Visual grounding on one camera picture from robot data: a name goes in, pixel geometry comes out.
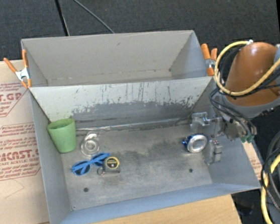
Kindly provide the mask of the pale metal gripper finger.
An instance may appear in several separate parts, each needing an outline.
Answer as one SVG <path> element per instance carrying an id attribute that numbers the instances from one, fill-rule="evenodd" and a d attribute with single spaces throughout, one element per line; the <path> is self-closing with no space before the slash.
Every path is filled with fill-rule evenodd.
<path id="1" fill-rule="evenodd" d="M 216 115 L 209 115 L 208 112 L 198 112 L 191 115 L 191 131 L 203 132 L 206 130 L 214 130 L 215 128 L 220 128 L 222 117 Z"/>
<path id="2" fill-rule="evenodd" d="M 212 139 L 203 150 L 204 162 L 207 165 L 220 162 L 222 156 L 222 144 L 218 139 Z"/>

